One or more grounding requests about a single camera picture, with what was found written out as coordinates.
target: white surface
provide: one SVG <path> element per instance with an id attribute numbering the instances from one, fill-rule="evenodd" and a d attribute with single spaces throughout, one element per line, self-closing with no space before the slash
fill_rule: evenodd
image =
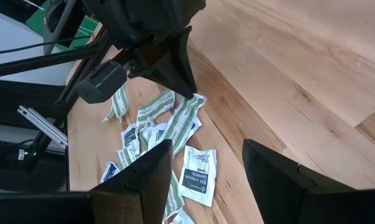
<path id="1" fill-rule="evenodd" d="M 28 28 L 25 24 L 0 14 L 0 50 L 39 44 L 42 43 L 42 41 L 43 38 Z M 53 53 L 55 52 L 59 52 L 57 47 L 55 47 Z M 43 54 L 43 47 L 11 52 L 8 54 L 0 54 L 0 63 L 37 57 Z M 65 85 L 66 76 L 69 74 L 72 65 L 73 62 L 63 63 L 51 67 L 7 75 L 5 77 L 0 77 L 0 80 L 48 85 Z"/>

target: metal rod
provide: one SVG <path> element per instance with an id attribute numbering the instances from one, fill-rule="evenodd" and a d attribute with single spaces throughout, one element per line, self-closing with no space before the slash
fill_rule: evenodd
<path id="1" fill-rule="evenodd" d="M 100 50 L 97 44 L 81 47 L 77 50 L 68 50 L 66 52 L 44 55 L 39 57 L 27 58 L 14 62 L 0 64 L 0 77 L 13 73 L 25 72 L 38 68 L 44 68 L 61 63 L 72 62 L 83 58 L 91 57 Z"/>
<path id="2" fill-rule="evenodd" d="M 42 115 L 40 115 L 36 110 L 32 108 L 25 108 L 24 106 L 19 106 L 17 109 L 23 117 L 28 119 L 32 124 L 44 132 L 51 140 L 55 141 L 62 148 L 66 148 L 68 145 L 68 139 L 65 134 L 59 131 L 53 124 L 47 121 Z"/>

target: black plastic part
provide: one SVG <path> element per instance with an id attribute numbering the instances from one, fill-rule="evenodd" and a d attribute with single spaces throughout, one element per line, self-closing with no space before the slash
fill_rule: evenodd
<path id="1" fill-rule="evenodd" d="M 130 49 L 186 27 L 192 16 L 206 6 L 205 0 L 83 0 L 95 17 L 115 38 L 118 49 Z"/>
<path id="2" fill-rule="evenodd" d="M 65 8 L 63 0 L 54 0 L 44 11 L 44 24 L 49 31 L 53 32 Z"/>
<path id="3" fill-rule="evenodd" d="M 243 163 L 264 223 L 375 223 L 375 190 L 355 190 L 251 139 Z"/>
<path id="4" fill-rule="evenodd" d="M 172 171 L 164 140 L 89 192 L 0 194 L 0 223 L 161 223 Z"/>
<path id="5" fill-rule="evenodd" d="M 78 83 L 76 91 L 87 103 L 101 103 L 110 99 L 125 82 L 126 70 L 122 65 L 107 61 Z"/>
<path id="6" fill-rule="evenodd" d="M 128 77 L 147 78 L 186 98 L 192 98 L 197 88 L 186 50 L 191 30 L 191 26 L 186 27 L 164 42 L 134 51 L 136 57 L 133 64 L 136 67 L 131 69 Z"/>

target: green stripe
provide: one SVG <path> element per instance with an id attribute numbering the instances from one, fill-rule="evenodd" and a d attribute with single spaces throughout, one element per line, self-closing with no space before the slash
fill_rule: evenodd
<path id="1" fill-rule="evenodd" d="M 126 158 L 126 161 L 128 162 L 128 165 L 130 165 L 132 162 L 131 162 L 130 156 L 128 154 L 128 151 L 126 153 L 124 153 L 124 156 Z"/>
<path id="2" fill-rule="evenodd" d="M 106 118 L 107 118 L 107 119 L 110 119 L 111 117 L 114 116 L 114 114 L 115 114 L 115 112 L 114 112 L 114 109 L 113 109 L 113 106 L 112 106 L 112 108 L 111 108 L 109 114 L 106 116 Z"/>
<path id="3" fill-rule="evenodd" d="M 128 105 L 128 100 L 126 99 L 126 94 L 125 94 L 124 86 L 122 86 L 121 89 L 122 89 L 121 97 L 123 99 L 125 108 L 128 110 L 129 105 Z"/>
<path id="4" fill-rule="evenodd" d="M 192 105 L 192 108 L 189 112 L 189 116 L 187 117 L 187 120 L 185 120 L 184 124 L 182 125 L 182 130 L 179 132 L 176 140 L 175 140 L 175 146 L 177 147 L 179 145 L 179 143 L 181 143 L 182 141 L 182 137 L 184 136 L 185 132 L 187 131 L 188 128 L 191 127 L 191 123 L 193 121 L 193 118 L 194 118 L 194 113 L 196 112 L 196 110 L 199 108 L 199 105 L 203 102 L 204 100 L 203 99 L 199 99 L 199 101 Z"/>
<path id="5" fill-rule="evenodd" d="M 120 111 L 120 109 L 119 109 L 119 107 L 118 107 L 118 100 L 117 100 L 117 96 L 113 96 L 113 99 L 114 99 L 114 108 L 115 108 L 115 110 L 116 110 L 116 113 L 115 114 L 117 114 L 117 112 L 118 112 L 118 116 L 121 118 L 121 111 Z"/>
<path id="6" fill-rule="evenodd" d="M 166 209 L 166 216 L 168 216 L 170 213 L 171 213 L 171 208 L 169 207 L 169 203 L 168 203 L 168 198 L 167 198 L 167 202 L 165 203 L 165 209 Z"/>
<path id="7" fill-rule="evenodd" d="M 155 110 L 153 110 L 152 112 L 150 112 L 149 114 L 145 115 L 145 116 L 142 116 L 140 118 L 138 118 L 138 121 L 139 122 L 142 122 L 142 121 L 146 121 L 146 119 L 149 117 L 152 117 L 154 116 L 156 113 L 160 112 L 161 110 L 164 109 L 164 106 L 168 105 L 168 104 L 171 104 L 173 102 L 173 99 L 170 99 L 170 100 L 167 100 L 165 101 L 164 103 L 161 103 L 158 108 L 156 108 Z"/>
<path id="8" fill-rule="evenodd" d="M 140 106 L 139 107 L 139 110 L 140 109 L 146 109 L 148 107 L 150 107 L 151 105 L 153 105 L 156 101 L 158 101 L 161 97 L 163 97 L 165 94 L 169 93 L 171 90 L 166 90 L 162 93 L 160 93 L 160 95 L 158 95 L 154 100 L 152 100 L 150 103 L 146 104 L 146 105 L 143 105 L 143 106 Z"/>
<path id="9" fill-rule="evenodd" d="M 176 201 L 176 205 L 178 208 L 182 207 L 182 201 L 181 201 L 181 198 L 179 198 L 179 189 L 178 189 L 178 185 L 176 184 L 176 177 L 175 177 L 175 174 L 173 174 L 173 178 L 171 178 L 171 185 L 173 186 L 173 189 L 174 189 L 174 197 L 175 197 L 175 201 Z"/>
<path id="10" fill-rule="evenodd" d="M 170 135 L 172 134 L 174 128 L 175 128 L 175 125 L 176 123 L 178 122 L 178 119 L 175 119 L 175 118 L 178 118 L 182 111 L 185 109 L 185 107 L 187 106 L 187 101 L 185 99 L 183 99 L 183 102 L 182 102 L 182 106 L 181 106 L 181 109 L 176 113 L 174 119 L 173 119 L 173 122 L 171 123 L 171 126 L 168 128 L 167 132 L 164 133 L 164 138 L 163 139 L 167 139 L 170 137 Z"/>
<path id="11" fill-rule="evenodd" d="M 120 161 L 121 170 L 125 169 L 125 167 L 123 167 L 123 163 L 122 163 L 122 161 L 120 159 L 120 155 L 118 155 L 117 157 L 118 157 L 118 161 Z"/>
<path id="12" fill-rule="evenodd" d="M 143 144 L 146 146 L 146 148 L 148 147 L 149 143 L 148 141 L 146 140 L 145 137 L 143 137 L 143 134 L 142 133 L 139 133 L 139 138 L 141 139 L 141 141 L 143 142 Z"/>

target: green and white packet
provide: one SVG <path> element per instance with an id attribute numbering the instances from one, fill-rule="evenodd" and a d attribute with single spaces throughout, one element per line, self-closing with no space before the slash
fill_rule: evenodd
<path id="1" fill-rule="evenodd" d="M 148 140 L 148 150 L 159 144 L 159 140 L 163 137 L 167 123 L 158 124 L 153 128 L 148 128 L 143 132 L 144 137 Z"/>
<path id="2" fill-rule="evenodd" d="M 167 202 L 165 205 L 164 220 L 169 219 L 172 215 L 180 212 L 185 205 L 185 201 L 182 198 L 181 193 L 179 192 L 178 180 L 173 174 L 171 176 L 171 185 L 169 186 Z"/>
<path id="3" fill-rule="evenodd" d="M 150 128 L 153 128 L 156 126 L 156 123 L 153 120 L 149 120 L 146 122 L 145 126 L 139 130 L 139 139 L 143 144 L 143 148 L 148 148 L 148 133 L 147 130 L 150 130 Z"/>
<path id="4" fill-rule="evenodd" d="M 140 157 L 140 152 L 139 148 L 136 148 L 134 144 L 129 144 L 126 148 L 118 150 L 117 155 L 120 160 L 121 170 L 123 170 Z"/>
<path id="5" fill-rule="evenodd" d="M 112 107 L 102 122 L 108 121 L 114 115 L 122 121 L 122 116 L 128 111 L 128 99 L 126 98 L 124 86 L 125 84 L 122 85 L 112 96 Z"/>
<path id="6" fill-rule="evenodd" d="M 175 92 L 166 90 L 147 105 L 139 107 L 136 116 L 136 126 L 143 126 L 146 122 L 154 120 L 158 115 L 171 109 L 175 103 Z"/>
<path id="7" fill-rule="evenodd" d="M 168 121 L 167 128 L 162 137 L 164 139 L 173 140 L 173 156 L 182 150 L 183 146 L 189 139 L 194 119 L 197 117 L 199 108 L 206 103 L 207 98 L 198 94 L 194 94 L 193 98 L 183 98 L 175 113 Z"/>
<path id="8" fill-rule="evenodd" d="M 172 224 L 194 224 L 194 221 L 184 210 L 181 210 L 175 216 Z"/>

